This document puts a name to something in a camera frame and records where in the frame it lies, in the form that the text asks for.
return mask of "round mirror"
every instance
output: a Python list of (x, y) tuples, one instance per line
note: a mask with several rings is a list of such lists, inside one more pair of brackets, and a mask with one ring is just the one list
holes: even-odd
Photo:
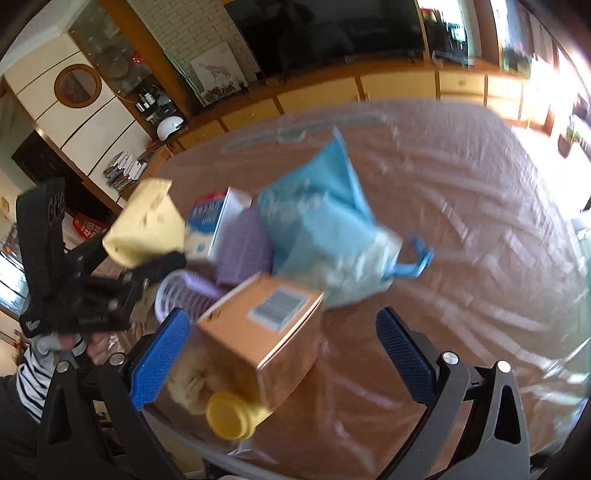
[(56, 78), (54, 91), (57, 99), (71, 108), (83, 108), (100, 95), (102, 82), (99, 73), (88, 65), (75, 64), (63, 69)]

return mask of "purple sponge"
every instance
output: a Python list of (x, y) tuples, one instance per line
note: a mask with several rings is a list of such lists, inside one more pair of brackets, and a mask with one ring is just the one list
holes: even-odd
[(259, 272), (270, 273), (273, 244), (258, 205), (241, 212), (226, 232), (216, 269), (218, 285), (240, 285)]

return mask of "barcode label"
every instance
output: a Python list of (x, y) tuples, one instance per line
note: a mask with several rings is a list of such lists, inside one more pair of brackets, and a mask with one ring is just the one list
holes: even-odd
[(280, 332), (300, 309), (309, 296), (296, 290), (278, 288), (263, 303), (248, 314), (251, 320), (276, 332)]

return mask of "blue gripper pad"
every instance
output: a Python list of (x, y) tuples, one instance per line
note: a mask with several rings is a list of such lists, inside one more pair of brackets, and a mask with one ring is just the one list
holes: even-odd
[(156, 336), (131, 372), (129, 396), (137, 411), (158, 397), (164, 381), (189, 338), (190, 319), (182, 310), (173, 310), (156, 330)]
[(437, 398), (437, 375), (401, 322), (392, 310), (380, 310), (375, 324), (378, 339), (413, 400), (429, 408)]

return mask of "milk carton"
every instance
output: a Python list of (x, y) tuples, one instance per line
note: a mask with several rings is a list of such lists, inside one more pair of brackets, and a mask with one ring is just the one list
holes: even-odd
[(184, 252), (189, 264), (215, 266), (228, 227), (251, 203), (249, 194), (233, 188), (198, 198), (185, 230)]

